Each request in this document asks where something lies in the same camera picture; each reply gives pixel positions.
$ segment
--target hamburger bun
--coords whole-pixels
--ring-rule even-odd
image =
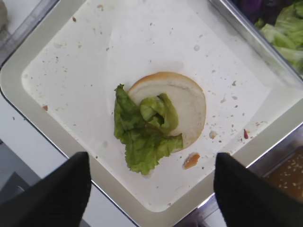
[[[140,79],[128,91],[129,97],[137,105],[145,98],[162,93],[167,94],[178,114],[178,127],[170,135],[182,133],[183,148],[187,148],[199,138],[204,128],[206,100],[203,90],[186,76],[158,72]]]

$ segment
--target metal container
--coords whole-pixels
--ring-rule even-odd
[[[286,84],[302,89],[303,79],[229,0],[209,0]]]

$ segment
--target white tray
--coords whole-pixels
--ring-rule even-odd
[[[253,162],[267,147],[249,155],[241,148],[302,98],[205,0],[81,4],[60,1],[5,64],[1,88],[62,152],[87,150],[93,180],[139,225],[171,226],[183,218],[212,193],[215,154],[238,151]],[[157,71],[195,80],[207,117],[198,141],[163,158],[146,179],[127,169],[113,135],[114,89]],[[218,133],[214,140],[210,131]],[[183,170],[192,152],[201,159]]]

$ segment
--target tray rim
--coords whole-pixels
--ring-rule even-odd
[[[71,6],[71,2],[74,2],[72,0],[61,0],[58,3],[58,6],[63,7],[69,7]],[[56,25],[57,30],[59,30],[64,24],[65,22],[70,19],[73,15],[73,13],[75,11],[77,11],[79,8],[75,7],[74,11],[72,12],[72,10],[69,10],[69,13],[65,12],[65,16],[64,19],[65,21],[63,21],[62,23],[59,23],[58,25]],[[45,24],[47,22],[50,21],[57,21],[59,20],[59,18],[56,18],[56,14],[60,12],[59,7],[54,8],[50,14],[44,19],[44,21],[41,24]],[[14,54],[11,55],[11,57],[3,64],[1,72],[0,72],[0,79],[2,81],[3,79],[3,74],[6,73],[6,71],[9,71],[10,68],[12,68],[13,66],[13,62],[20,59],[20,57],[22,56],[22,52],[30,49],[30,47],[35,44],[37,47],[35,48],[35,51],[38,52],[40,50],[40,48],[44,47],[44,44],[48,43],[48,40],[44,40],[44,42],[41,42],[39,44],[35,43],[35,37],[39,37],[39,34],[41,35],[42,32],[45,32],[45,28],[43,26],[41,26],[41,24],[32,32],[32,34],[24,41],[24,43],[19,47],[19,49],[17,49],[15,51]],[[76,140],[74,140],[71,136],[67,136],[67,132],[62,132],[63,135],[65,135],[66,137],[68,137],[67,140],[70,140],[75,143],[74,145],[71,146],[70,149],[64,149],[66,148],[65,145],[62,144],[62,141],[60,141],[58,138],[54,138],[53,135],[49,132],[49,130],[45,127],[47,127],[48,125],[42,125],[42,122],[40,120],[36,120],[33,119],[32,117],[30,117],[30,114],[28,112],[28,110],[22,110],[22,107],[19,105],[22,101],[23,98],[21,98],[21,100],[16,99],[16,97],[14,96],[10,96],[12,93],[10,93],[7,90],[7,87],[5,85],[3,85],[2,83],[0,84],[0,91],[2,96],[6,99],[6,101],[14,108],[16,109],[22,116],[24,116],[25,119],[28,120],[28,122],[43,136],[45,137],[51,144],[52,146],[54,146],[62,155],[64,155],[65,157],[68,157],[68,155],[70,155],[72,152],[74,152],[75,150],[84,150],[84,148],[78,143],[76,142]],[[303,119],[299,118],[299,119],[294,119],[293,117],[291,117],[291,119],[293,119],[292,123],[289,125],[285,125],[284,127],[282,127],[282,129],[284,129],[283,131],[280,131],[278,133],[275,134],[274,138],[271,138],[270,140],[266,141],[266,143],[263,143],[261,141],[264,140],[264,138],[262,138],[262,135],[266,135],[267,131],[276,131],[276,127],[274,127],[274,124],[283,122],[283,119],[285,118],[289,118],[289,115],[292,115],[293,112],[296,113],[297,109],[303,109],[303,101],[299,101],[299,103],[295,104],[292,108],[290,108],[286,113],[284,113],[282,116],[280,116],[277,120],[275,120],[270,126],[268,126],[264,131],[262,131],[258,136],[256,136],[254,138],[255,142],[250,142],[248,143],[246,146],[244,146],[242,149],[240,149],[235,155],[234,157],[236,159],[238,159],[239,161],[241,161],[244,165],[248,166],[249,164],[253,163],[255,160],[257,160],[260,156],[262,156],[264,153],[266,153],[270,148],[273,147],[273,144],[276,144],[277,141],[280,141],[282,138],[284,138],[284,136],[286,134],[288,134],[290,131],[293,131],[294,128],[296,128],[298,125],[300,125],[303,121]],[[53,121],[55,121],[52,117],[50,117],[46,112],[38,111],[38,113],[36,113],[36,115],[40,115],[42,116],[42,118],[44,119],[52,119]],[[243,155],[243,150],[246,150],[244,153],[249,152],[249,150],[252,150],[255,148],[252,148],[252,146],[258,145],[259,147],[263,147],[265,152],[254,152],[251,153],[249,157],[244,157],[245,154]],[[92,166],[92,172],[93,171],[93,167],[98,168],[98,166],[100,166],[99,162],[97,162],[93,157],[90,157],[90,163]],[[105,173],[105,177],[107,178],[114,178],[110,173],[107,172],[107,174]],[[128,194],[128,197],[132,198],[132,201],[129,199],[123,199],[121,198],[121,196],[117,196],[117,193],[121,192],[121,187],[122,189],[124,188],[119,182],[116,182],[120,185],[120,189],[115,190],[116,192],[112,192],[113,190],[109,190],[108,187],[105,187],[106,189],[102,189],[103,187],[100,185],[103,185],[103,183],[101,183],[99,181],[99,179],[96,179],[95,181],[93,180],[93,184],[108,198],[111,200],[111,202],[120,210],[122,211],[135,225],[143,225],[143,226],[169,226],[169,225],[174,225],[176,224],[179,220],[181,220],[184,216],[186,216],[188,213],[190,213],[193,209],[195,209],[197,206],[199,206],[201,203],[205,203],[205,201],[207,201],[207,199],[210,197],[210,195],[213,193],[212,187],[210,185],[212,185],[212,181],[213,181],[213,173],[210,174],[208,177],[205,178],[205,180],[203,180],[204,183],[200,182],[199,184],[197,184],[195,187],[193,187],[191,189],[191,191],[183,196],[184,198],[181,198],[179,201],[177,201],[175,204],[173,204],[170,208],[168,208],[166,211],[163,212],[159,212],[159,213],[154,213],[151,211],[146,210],[137,200],[135,200],[135,198],[127,191],[126,194]],[[201,188],[203,188],[204,190],[204,196],[201,196]],[[185,209],[178,209],[178,205],[179,206],[190,206],[190,208],[188,210]]]

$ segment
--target lettuce leaf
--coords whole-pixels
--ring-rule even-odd
[[[147,175],[159,164],[159,160],[168,157],[176,148],[183,148],[182,134],[168,136],[174,129],[175,119],[170,120],[170,111],[176,111],[167,96],[148,98],[144,107],[137,106],[124,91],[123,85],[116,88],[115,132],[114,136],[125,144],[127,167],[134,172]],[[154,119],[149,123],[144,119]]]

